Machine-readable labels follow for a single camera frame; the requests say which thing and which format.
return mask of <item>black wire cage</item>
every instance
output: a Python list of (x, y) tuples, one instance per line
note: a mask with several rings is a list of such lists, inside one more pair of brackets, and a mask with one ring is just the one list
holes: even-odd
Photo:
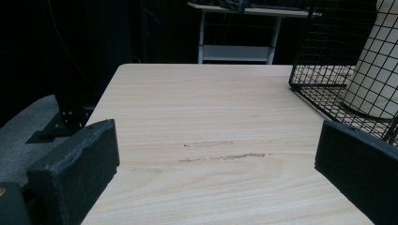
[(313, 2), (289, 84), (331, 120), (398, 146), (398, 0)]

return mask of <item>scratch mark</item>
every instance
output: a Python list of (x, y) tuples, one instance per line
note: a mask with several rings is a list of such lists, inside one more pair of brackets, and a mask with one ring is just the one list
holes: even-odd
[(211, 147), (211, 146), (224, 145), (224, 144), (233, 144), (233, 143), (228, 142), (228, 141), (224, 141), (224, 142), (195, 142), (195, 143), (186, 143), (186, 144), (184, 144), (184, 146), (185, 147), (201, 148), (201, 147)]
[(248, 153), (244, 155), (237, 155), (237, 156), (226, 156), (226, 157), (211, 157), (210, 160), (229, 160), (229, 159), (237, 159), (237, 158), (246, 158), (246, 157), (264, 157), (266, 154), (264, 153)]
[(184, 158), (184, 159), (179, 159), (179, 162), (194, 162), (194, 161), (206, 161), (207, 159), (205, 157), (197, 157), (197, 158)]
[(134, 168), (133, 173), (171, 173), (183, 171), (182, 168)]
[(207, 160), (231, 160), (237, 158), (247, 158), (247, 157), (265, 157), (265, 153), (248, 153), (243, 155), (226, 156), (226, 157), (195, 157), (195, 158), (184, 158), (179, 159), (179, 162), (195, 162), (195, 161), (207, 161)]

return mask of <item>white shelf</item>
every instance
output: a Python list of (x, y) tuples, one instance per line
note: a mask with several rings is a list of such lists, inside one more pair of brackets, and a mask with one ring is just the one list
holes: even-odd
[(268, 47), (204, 45), (203, 60), (267, 62)]

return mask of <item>light wood grain tabletop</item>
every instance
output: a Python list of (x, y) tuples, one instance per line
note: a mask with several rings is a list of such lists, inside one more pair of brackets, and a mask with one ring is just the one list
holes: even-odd
[(121, 164), (84, 224), (372, 224), (314, 169), (291, 69), (121, 66), (88, 122), (115, 120)]

